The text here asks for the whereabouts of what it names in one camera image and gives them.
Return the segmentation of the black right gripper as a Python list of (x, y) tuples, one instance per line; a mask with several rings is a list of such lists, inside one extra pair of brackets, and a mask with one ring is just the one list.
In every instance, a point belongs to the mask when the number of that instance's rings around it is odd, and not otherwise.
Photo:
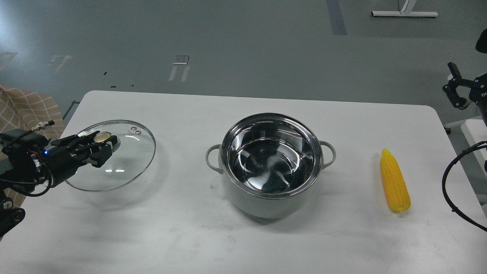
[[(468, 80), (462, 78), (457, 65), (453, 62), (448, 62), (447, 66), (452, 77), (449, 79), (448, 84), (442, 87), (442, 90), (454, 108), (465, 110), (472, 102), (475, 102), (476, 104), (486, 104), (487, 75), (481, 75), (474, 80)], [(458, 95), (456, 88), (459, 86), (466, 88), (468, 88), (468, 86), (473, 86), (473, 88), (470, 89), (470, 99)]]

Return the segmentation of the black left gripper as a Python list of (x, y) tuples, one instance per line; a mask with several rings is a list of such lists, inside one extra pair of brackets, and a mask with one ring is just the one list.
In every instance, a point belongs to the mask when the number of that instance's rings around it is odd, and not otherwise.
[[(101, 168), (112, 156), (112, 146), (106, 144), (112, 140), (110, 132), (92, 132), (51, 141), (52, 147), (41, 155), (51, 178), (51, 187), (71, 178), (81, 166), (90, 164)], [(67, 149), (75, 149), (75, 156)]]

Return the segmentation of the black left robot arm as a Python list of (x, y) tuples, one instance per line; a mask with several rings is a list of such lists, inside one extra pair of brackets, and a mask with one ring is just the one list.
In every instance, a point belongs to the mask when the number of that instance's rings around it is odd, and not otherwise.
[(30, 130), (14, 128), (1, 133), (1, 190), (11, 189), (26, 197), (42, 196), (73, 177), (80, 167), (102, 167), (120, 147), (110, 132), (71, 135), (50, 140), (38, 131), (54, 125), (38, 123)]

